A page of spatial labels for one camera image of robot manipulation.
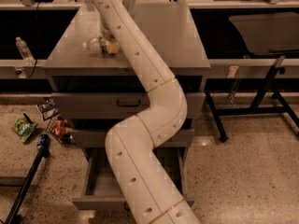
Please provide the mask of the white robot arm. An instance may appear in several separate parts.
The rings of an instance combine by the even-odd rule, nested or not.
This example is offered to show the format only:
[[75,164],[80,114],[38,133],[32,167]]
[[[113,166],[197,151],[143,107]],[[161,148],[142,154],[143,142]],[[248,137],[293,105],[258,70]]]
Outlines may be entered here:
[[114,125],[106,136],[111,169],[137,224],[200,224],[153,149],[187,117],[178,80],[129,14],[135,0],[92,0],[149,97],[149,107]]

